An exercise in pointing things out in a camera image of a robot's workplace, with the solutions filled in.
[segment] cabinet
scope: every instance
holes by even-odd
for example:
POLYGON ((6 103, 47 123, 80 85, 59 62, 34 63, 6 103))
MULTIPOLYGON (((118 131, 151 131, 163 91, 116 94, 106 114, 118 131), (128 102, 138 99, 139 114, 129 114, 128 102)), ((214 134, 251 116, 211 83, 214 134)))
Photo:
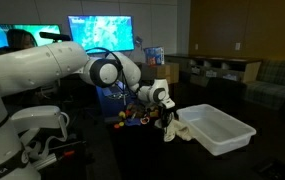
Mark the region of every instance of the cabinet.
POLYGON ((261 61, 254 58, 165 55, 165 62, 179 63, 180 72, 189 74, 190 82, 200 86, 206 86, 210 77, 221 77, 243 83, 255 81, 261 61))

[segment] white tray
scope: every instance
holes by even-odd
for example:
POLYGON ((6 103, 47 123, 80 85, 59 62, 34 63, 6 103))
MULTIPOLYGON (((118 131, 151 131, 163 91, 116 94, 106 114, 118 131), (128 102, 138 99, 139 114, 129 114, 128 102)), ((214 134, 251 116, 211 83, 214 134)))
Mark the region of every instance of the white tray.
POLYGON ((211 154, 220 154, 246 146, 256 130, 207 104, 177 110, 179 120, 191 135, 211 154))

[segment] cloth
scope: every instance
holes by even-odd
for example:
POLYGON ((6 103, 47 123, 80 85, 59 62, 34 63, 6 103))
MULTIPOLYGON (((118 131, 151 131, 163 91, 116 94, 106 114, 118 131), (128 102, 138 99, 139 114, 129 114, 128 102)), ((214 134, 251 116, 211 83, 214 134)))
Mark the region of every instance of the cloth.
MULTIPOLYGON (((156 120, 155 126, 162 128, 161 119, 156 120)), ((170 142, 175 136, 182 138, 183 140, 190 141, 193 137, 189 131, 187 125, 172 119, 168 127, 166 128, 166 133, 164 134, 164 141, 170 142)))

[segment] monitor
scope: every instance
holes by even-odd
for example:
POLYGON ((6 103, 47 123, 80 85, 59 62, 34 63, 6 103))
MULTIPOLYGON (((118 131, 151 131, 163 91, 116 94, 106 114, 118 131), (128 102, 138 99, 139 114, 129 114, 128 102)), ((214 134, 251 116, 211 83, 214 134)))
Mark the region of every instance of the monitor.
POLYGON ((0 24, 0 48, 8 46, 6 33, 9 29, 24 29, 30 32, 38 46, 51 44, 51 39, 44 39, 40 37, 40 32, 50 32, 60 34, 60 27, 58 25, 35 25, 35 24, 0 24))
MULTIPOLYGON (((85 50, 103 47, 110 51, 134 50, 132 16, 68 16, 72 40, 85 50)), ((88 53, 99 53, 92 50, 88 53)))

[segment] gray sofa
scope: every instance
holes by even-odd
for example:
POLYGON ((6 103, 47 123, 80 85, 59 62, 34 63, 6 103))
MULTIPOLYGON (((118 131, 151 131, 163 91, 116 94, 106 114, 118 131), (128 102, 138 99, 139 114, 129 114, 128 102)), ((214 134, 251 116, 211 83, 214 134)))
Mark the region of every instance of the gray sofa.
POLYGON ((247 83, 244 99, 279 110, 285 101, 285 60, 264 60, 256 81, 247 83))

